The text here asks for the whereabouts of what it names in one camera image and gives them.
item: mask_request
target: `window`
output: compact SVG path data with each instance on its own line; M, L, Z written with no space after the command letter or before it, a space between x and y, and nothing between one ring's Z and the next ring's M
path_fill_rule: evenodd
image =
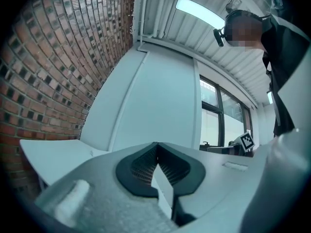
M202 109L202 127L201 127L201 142L204 145L208 142L211 146L218 145L218 114Z
M226 147L245 132L252 135L249 109L219 85L200 76L202 125L200 149L210 146Z

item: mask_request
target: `window frame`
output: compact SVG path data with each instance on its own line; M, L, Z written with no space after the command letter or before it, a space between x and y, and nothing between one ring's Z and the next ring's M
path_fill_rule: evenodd
M208 84L212 85L215 87L216 90L216 96L217 96L217 103L218 107L211 105L209 103L206 103L204 101L202 102L202 109L214 112L218 114L218 145L217 146L212 146L210 147L224 147L225 146L225 114L224 114L224 107L223 107L223 100L221 96L221 91L228 95L230 98L235 100L237 103L240 104L241 111L242 111L242 118L243 118L243 125L244 125L244 133L246 133L246 119L245 119L245 110L248 111L249 113L249 120L250 120L250 125L251 125L251 136L253 137L253 124L252 124L252 117L251 117L251 111L250 109L239 99L237 99L235 96L233 96L230 92L226 91L223 89L221 86L216 84L215 82L207 79L206 77L200 75L200 80L207 82Z

